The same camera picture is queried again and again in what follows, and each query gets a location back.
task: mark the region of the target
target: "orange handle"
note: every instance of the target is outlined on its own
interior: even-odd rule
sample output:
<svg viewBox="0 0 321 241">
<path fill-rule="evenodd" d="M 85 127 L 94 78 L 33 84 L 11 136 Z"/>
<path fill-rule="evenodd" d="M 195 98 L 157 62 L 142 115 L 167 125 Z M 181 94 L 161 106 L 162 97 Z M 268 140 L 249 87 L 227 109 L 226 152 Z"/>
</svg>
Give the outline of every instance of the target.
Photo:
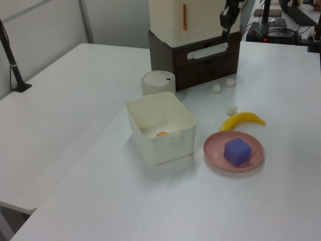
<svg viewBox="0 0 321 241">
<path fill-rule="evenodd" d="M 183 30 L 187 29 L 187 5 L 183 4 Z"/>
</svg>

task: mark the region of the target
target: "purple cube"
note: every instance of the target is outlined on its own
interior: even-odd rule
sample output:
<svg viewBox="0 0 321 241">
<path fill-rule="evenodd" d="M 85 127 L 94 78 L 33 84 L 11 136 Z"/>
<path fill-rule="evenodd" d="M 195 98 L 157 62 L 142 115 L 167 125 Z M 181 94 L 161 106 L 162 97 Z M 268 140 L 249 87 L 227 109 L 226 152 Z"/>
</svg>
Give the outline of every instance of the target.
<svg viewBox="0 0 321 241">
<path fill-rule="evenodd" d="M 238 137 L 225 143 L 224 158 L 237 167 L 250 160 L 251 151 L 252 148 Z"/>
</svg>

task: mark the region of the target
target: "small white cylinder container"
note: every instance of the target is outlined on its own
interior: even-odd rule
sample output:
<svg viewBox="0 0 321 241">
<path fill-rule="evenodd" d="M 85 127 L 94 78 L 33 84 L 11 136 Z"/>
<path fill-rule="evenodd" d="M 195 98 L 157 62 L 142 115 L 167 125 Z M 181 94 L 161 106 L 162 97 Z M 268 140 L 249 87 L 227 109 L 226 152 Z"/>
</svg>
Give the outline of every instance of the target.
<svg viewBox="0 0 321 241">
<path fill-rule="evenodd" d="M 162 92 L 175 93 L 175 76 L 173 73 L 154 70 L 147 73 L 141 81 L 142 95 L 158 94 Z"/>
</svg>

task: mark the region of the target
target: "orange object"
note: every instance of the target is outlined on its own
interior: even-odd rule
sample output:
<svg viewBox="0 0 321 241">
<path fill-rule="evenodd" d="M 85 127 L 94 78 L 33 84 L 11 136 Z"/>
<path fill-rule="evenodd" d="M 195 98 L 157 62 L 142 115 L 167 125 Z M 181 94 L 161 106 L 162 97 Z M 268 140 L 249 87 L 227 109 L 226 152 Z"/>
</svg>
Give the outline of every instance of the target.
<svg viewBox="0 0 321 241">
<path fill-rule="evenodd" d="M 187 5 L 183 4 L 183 30 L 187 29 Z"/>
<path fill-rule="evenodd" d="M 158 133 L 156 136 L 157 137 L 160 137 L 160 136 L 163 136 L 163 135 L 166 135 L 166 134 L 168 134 L 167 132 L 160 132 L 160 133 Z"/>
</svg>

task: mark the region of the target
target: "floor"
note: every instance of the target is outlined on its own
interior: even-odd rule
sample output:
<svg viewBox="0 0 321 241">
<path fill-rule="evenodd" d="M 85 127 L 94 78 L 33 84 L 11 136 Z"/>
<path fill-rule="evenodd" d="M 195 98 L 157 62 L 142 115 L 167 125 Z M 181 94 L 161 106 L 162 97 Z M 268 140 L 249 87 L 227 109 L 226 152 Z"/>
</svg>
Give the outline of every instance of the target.
<svg viewBox="0 0 321 241">
<path fill-rule="evenodd" d="M 0 206 L 0 241 L 9 241 L 30 216 Z"/>
</svg>

